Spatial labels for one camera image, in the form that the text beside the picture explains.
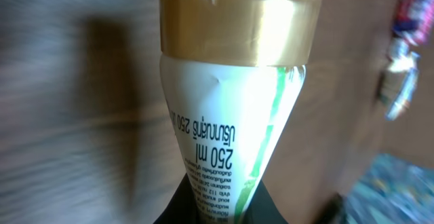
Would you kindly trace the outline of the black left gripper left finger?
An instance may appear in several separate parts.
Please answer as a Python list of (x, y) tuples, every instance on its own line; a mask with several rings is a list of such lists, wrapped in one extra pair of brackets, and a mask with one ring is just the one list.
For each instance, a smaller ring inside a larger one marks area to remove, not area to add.
[(195, 196), (187, 174), (154, 224), (200, 224)]

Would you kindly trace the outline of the red Carefree liner pack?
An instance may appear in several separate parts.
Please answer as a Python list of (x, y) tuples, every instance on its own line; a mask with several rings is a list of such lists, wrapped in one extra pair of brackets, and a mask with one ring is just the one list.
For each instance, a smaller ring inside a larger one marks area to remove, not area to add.
[(433, 0), (399, 0), (392, 31), (411, 45), (423, 44), (433, 26)]

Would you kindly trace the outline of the white small packet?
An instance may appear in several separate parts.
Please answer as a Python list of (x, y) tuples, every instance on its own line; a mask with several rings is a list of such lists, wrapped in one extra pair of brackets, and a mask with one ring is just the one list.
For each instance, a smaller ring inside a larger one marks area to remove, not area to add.
[(321, 0), (159, 0), (161, 83), (202, 223), (242, 223), (307, 75)]

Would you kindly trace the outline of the yellow wet wipes packet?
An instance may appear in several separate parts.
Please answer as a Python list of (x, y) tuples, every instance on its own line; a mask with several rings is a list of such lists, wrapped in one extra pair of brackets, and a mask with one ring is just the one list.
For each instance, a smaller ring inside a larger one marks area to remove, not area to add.
[(418, 83), (420, 55), (410, 51), (402, 38), (394, 38), (387, 52), (389, 65), (383, 73), (379, 100), (386, 107), (385, 119), (397, 119), (409, 106)]

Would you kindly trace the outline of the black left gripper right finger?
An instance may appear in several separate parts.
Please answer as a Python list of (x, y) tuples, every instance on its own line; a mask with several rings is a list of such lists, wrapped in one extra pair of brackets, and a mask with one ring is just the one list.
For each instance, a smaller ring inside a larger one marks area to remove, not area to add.
[(288, 224), (277, 209), (263, 181), (260, 181), (245, 212), (243, 224)]

